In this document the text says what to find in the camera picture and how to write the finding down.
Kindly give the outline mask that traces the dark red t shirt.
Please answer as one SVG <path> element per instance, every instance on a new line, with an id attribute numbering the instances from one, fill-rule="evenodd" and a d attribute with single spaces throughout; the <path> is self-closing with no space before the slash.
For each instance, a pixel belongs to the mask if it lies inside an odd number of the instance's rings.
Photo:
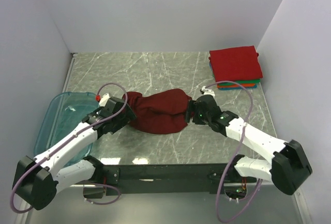
<path id="1" fill-rule="evenodd" d="M 166 135 L 182 131 L 189 101 L 192 99 L 179 88 L 144 97 L 128 92 L 128 105 L 136 115 L 129 125 L 145 133 Z"/>

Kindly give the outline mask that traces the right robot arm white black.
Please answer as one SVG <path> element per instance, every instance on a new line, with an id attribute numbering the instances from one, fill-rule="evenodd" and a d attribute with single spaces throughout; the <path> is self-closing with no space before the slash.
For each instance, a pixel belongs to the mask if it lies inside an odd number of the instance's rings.
<path id="1" fill-rule="evenodd" d="M 299 142 L 275 138 L 247 124 L 237 114 L 222 111 L 212 95 L 190 100 L 185 119 L 196 125 L 208 125 L 214 132 L 242 143 L 261 156 L 261 159 L 252 159 L 238 155 L 227 169 L 227 176 L 233 182 L 255 177 L 272 182 L 286 195 L 293 195 L 312 174 Z"/>

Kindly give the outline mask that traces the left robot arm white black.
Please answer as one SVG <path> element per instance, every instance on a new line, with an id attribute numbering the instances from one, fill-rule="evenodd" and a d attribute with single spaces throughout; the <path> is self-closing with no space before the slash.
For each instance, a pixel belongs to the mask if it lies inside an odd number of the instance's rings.
<path id="1" fill-rule="evenodd" d="M 114 134 L 136 118 L 128 105 L 128 94 L 122 99 L 105 94 L 100 106 L 88 114 L 62 140 L 43 153 L 23 157 L 17 164 L 12 195 L 18 195 L 32 208 L 41 210 L 57 193 L 81 181 L 105 188 L 104 165 L 93 156 L 66 164 L 83 148 L 106 134 Z"/>

